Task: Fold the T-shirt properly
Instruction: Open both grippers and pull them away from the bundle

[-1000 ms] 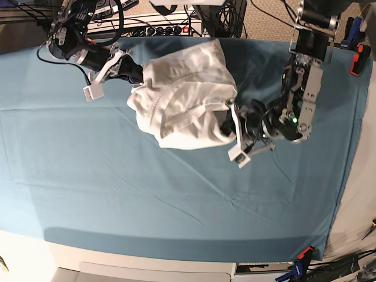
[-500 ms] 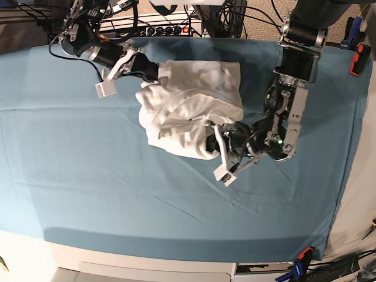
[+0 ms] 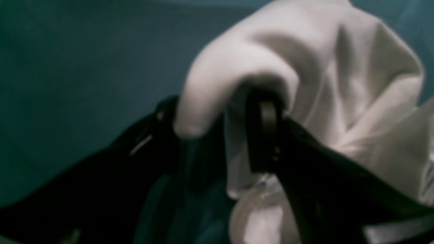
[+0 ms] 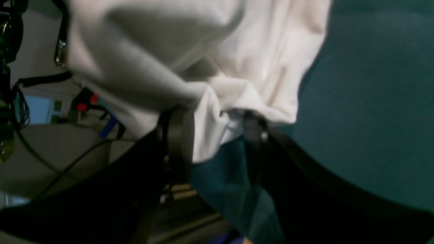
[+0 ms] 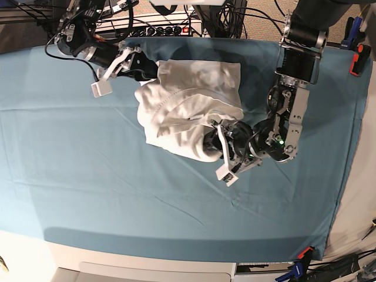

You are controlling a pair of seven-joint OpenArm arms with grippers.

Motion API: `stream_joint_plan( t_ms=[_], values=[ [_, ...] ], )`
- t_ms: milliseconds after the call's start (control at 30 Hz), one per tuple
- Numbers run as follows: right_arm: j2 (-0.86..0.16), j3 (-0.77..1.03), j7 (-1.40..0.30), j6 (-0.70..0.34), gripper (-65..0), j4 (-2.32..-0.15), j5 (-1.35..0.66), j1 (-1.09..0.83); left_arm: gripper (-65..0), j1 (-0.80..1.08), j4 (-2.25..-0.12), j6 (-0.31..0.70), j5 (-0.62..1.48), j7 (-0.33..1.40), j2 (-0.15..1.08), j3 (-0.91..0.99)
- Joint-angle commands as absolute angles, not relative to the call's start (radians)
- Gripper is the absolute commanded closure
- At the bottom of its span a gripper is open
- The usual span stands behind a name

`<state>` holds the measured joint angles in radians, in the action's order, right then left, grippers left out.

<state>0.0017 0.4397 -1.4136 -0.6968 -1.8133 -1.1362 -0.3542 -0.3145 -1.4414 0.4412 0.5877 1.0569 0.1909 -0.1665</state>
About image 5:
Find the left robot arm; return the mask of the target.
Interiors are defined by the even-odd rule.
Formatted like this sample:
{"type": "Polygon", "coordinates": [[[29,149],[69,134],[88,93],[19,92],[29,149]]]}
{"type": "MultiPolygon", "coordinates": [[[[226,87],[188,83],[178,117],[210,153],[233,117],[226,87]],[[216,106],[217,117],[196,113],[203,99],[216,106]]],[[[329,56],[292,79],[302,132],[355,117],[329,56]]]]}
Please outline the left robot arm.
{"type": "Polygon", "coordinates": [[[286,162],[297,156],[309,90],[318,79],[328,29],[345,14],[351,1],[298,1],[285,16],[276,79],[267,95],[267,117],[254,127],[237,121],[213,121],[204,138],[210,151],[222,153],[216,170],[231,185],[239,173],[262,164],[266,157],[286,162]]]}

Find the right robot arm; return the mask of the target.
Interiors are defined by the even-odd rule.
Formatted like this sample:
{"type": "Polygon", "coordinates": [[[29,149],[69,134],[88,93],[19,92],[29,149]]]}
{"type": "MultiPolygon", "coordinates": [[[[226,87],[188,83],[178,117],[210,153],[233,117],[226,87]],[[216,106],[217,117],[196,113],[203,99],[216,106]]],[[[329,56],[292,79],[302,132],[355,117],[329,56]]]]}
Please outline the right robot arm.
{"type": "Polygon", "coordinates": [[[139,46],[121,47],[133,31],[134,13],[131,1],[128,7],[128,26],[112,39],[97,34],[105,1],[71,1],[60,20],[58,31],[44,47],[50,58],[84,63],[99,84],[110,77],[125,76],[138,82],[157,78],[158,65],[150,60],[139,46]]]}

